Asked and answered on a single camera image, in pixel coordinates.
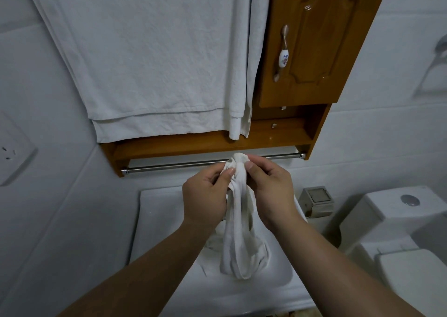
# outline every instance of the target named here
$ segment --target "toilet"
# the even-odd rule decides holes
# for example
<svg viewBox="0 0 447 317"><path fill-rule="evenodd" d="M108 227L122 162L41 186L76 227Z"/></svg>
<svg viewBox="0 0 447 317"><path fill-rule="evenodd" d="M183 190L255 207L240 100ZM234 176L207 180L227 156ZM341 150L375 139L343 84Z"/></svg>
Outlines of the toilet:
<svg viewBox="0 0 447 317"><path fill-rule="evenodd" d="M366 194L340 224L339 250L425 316L447 316L447 266L411 238L446 212L425 186Z"/></svg>

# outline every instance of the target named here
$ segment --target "cabinet handle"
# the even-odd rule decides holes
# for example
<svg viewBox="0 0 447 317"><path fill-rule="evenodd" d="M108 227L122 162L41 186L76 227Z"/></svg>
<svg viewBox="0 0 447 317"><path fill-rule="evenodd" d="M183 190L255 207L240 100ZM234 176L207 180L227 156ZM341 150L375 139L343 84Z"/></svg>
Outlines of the cabinet handle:
<svg viewBox="0 0 447 317"><path fill-rule="evenodd" d="M279 80L279 75L282 70L287 65L287 62L289 60L289 50L287 49L287 34L289 33L289 26L286 24L281 29L281 36L282 36L282 50L279 54L278 58L278 69L273 76L273 81L277 82Z"/></svg>

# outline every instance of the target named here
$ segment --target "electrical outlet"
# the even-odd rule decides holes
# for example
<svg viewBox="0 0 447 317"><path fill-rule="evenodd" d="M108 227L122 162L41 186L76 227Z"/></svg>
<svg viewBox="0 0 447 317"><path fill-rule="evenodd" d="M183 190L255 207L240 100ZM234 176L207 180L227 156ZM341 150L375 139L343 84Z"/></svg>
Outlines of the electrical outlet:
<svg viewBox="0 0 447 317"><path fill-rule="evenodd" d="M0 186L17 176L35 150L29 138L0 111Z"/></svg>

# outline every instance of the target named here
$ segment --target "toilet lid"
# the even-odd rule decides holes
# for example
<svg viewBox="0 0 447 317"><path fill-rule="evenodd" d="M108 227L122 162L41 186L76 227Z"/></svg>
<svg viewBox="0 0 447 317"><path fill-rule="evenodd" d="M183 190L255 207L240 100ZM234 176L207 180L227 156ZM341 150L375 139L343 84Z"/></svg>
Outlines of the toilet lid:
<svg viewBox="0 0 447 317"><path fill-rule="evenodd" d="M381 255L388 286L427 317L447 316L447 266L425 249Z"/></svg>

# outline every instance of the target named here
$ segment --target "metal rod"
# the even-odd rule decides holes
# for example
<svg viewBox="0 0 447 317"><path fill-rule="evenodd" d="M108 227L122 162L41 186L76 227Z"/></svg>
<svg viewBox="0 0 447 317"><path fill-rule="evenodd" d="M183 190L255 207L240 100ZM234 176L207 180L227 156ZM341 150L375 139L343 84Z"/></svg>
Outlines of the metal rod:
<svg viewBox="0 0 447 317"><path fill-rule="evenodd" d="M285 159L285 158L305 158L305 153L279 153L276 155L267 155L263 156L267 159ZM134 168L125 168L121 169L123 175L133 174L136 172L145 172L145 171L156 171L156 170L171 170L171 169L179 169L179 168L189 168L189 167L203 167L215 163L226 162L228 159L213 159L209 161L200 161L200 162L186 162L186 163L172 163L172 164L159 164L153 166L146 167L134 167Z"/></svg>

